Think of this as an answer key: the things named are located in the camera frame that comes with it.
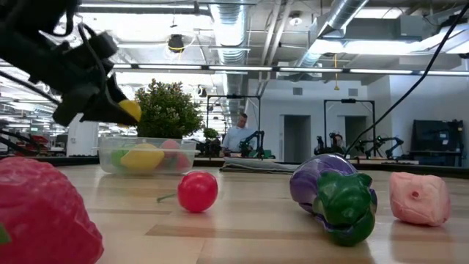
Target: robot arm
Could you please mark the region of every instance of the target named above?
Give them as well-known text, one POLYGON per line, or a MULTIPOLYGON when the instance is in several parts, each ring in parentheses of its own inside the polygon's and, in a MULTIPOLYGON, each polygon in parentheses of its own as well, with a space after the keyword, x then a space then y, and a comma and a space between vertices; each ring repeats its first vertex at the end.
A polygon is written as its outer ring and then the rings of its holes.
POLYGON ((241 156, 242 157, 248 157, 251 149, 249 147, 251 146, 251 141, 256 138, 256 140, 259 140, 256 146, 256 150, 258 152, 258 155, 264 155, 264 131, 256 131, 252 133, 250 136, 248 136, 246 139, 240 142, 240 150, 241 150, 241 156))
POLYGON ((402 144, 404 144, 404 141, 400 138, 397 138, 397 137, 390 137, 390 138, 382 138, 380 136, 377 137, 377 140, 379 142, 382 142, 384 144, 384 142, 387 142, 387 141, 393 141, 395 140, 396 141, 396 144, 394 146, 392 146, 389 150, 386 150, 385 151, 385 154, 386 154, 386 158, 388 159, 392 159, 393 158, 393 151, 398 148, 399 146, 401 146, 402 144))
POLYGON ((138 120, 119 106, 127 100, 117 86, 115 75, 106 76, 114 66, 108 58, 117 46, 107 33, 95 34, 88 26, 78 25, 84 41, 77 48, 69 43, 55 45, 40 32, 53 32, 66 13, 67 28, 73 30, 73 15, 79 0, 4 0, 0 2, 0 58, 30 74, 30 82, 42 81, 62 95, 54 100, 25 81, 9 78, 41 93, 57 104, 54 120, 68 126, 77 113, 81 121, 115 122, 136 125, 138 120), (91 36, 86 38, 85 30, 91 36))

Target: green plant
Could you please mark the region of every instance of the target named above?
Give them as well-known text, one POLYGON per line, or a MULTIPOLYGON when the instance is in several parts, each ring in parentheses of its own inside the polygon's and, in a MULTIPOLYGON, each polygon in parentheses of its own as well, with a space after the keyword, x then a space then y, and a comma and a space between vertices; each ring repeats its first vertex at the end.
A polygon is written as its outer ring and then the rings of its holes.
POLYGON ((181 90, 182 83, 164 84, 152 79, 149 91, 140 89, 136 100, 141 107, 137 126, 140 137, 181 139, 202 128, 199 104, 181 90))
POLYGON ((218 137, 218 132, 213 128, 205 128, 204 137, 206 139, 215 139, 216 137, 218 137))

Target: desk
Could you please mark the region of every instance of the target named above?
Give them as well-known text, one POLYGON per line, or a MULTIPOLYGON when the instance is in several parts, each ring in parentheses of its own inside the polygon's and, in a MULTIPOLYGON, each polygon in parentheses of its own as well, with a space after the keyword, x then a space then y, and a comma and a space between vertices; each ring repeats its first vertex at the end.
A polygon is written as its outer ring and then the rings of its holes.
MULTIPOLYGON (((261 161, 258 158, 241 158, 248 161, 261 161)), ((195 157, 195 161, 210 161, 210 158, 195 157)), ((224 158, 212 158, 211 161, 225 161, 224 158)), ((263 161, 278 162, 275 158, 265 158, 263 161)))
POLYGON ((418 161, 390 161, 387 159, 360 159, 352 158, 348 160, 351 164, 412 164, 418 165, 418 161))
POLYGON ((389 264, 469 263, 469 181, 445 178, 453 211, 442 227, 397 221, 389 205, 389 172, 374 182, 376 226, 365 243, 334 246, 293 202, 290 175, 213 173, 220 192, 206 213, 189 214, 173 193, 180 176, 107 175, 99 166, 59 168, 83 196, 106 250, 98 264, 389 264))
MULTIPOLYGON (((462 166, 462 153, 460 151, 410 151, 410 154, 413 157, 455 157, 457 165, 462 166)), ((456 164, 446 164, 445 166, 456 166, 456 164)))

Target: man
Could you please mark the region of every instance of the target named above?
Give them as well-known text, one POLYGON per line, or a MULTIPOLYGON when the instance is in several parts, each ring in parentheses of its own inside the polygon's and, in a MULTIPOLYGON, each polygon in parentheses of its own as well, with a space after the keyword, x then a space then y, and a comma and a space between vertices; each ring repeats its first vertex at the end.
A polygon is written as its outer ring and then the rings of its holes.
MULTIPOLYGON (((235 127, 230 128, 228 133, 226 133, 223 144, 221 145, 221 156, 229 156, 230 153, 240 152, 240 142, 244 141, 247 137, 252 135, 255 130, 246 127, 246 122, 248 121, 247 114, 241 114, 240 119, 237 121, 235 127)), ((251 149, 256 145, 256 138, 254 137, 250 141, 251 149)))

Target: door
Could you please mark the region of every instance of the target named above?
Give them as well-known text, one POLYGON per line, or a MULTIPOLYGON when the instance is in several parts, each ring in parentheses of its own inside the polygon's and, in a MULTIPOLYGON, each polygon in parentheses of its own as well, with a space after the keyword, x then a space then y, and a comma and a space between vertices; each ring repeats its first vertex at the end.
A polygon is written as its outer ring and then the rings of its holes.
POLYGON ((284 162, 300 164, 311 157, 311 116, 284 116, 284 162))
POLYGON ((278 121, 278 126, 280 128, 279 135, 278 135, 278 160, 279 161, 285 161, 284 160, 284 119, 285 116, 283 114, 280 115, 280 120, 278 121))
MULTIPOLYGON (((360 135, 361 132, 366 130, 366 117, 345 117, 345 143, 344 146, 348 147, 360 135)), ((361 140, 366 140, 366 136, 362 136, 361 140)), ((352 148, 350 150, 350 157, 364 155, 360 151, 352 148)))

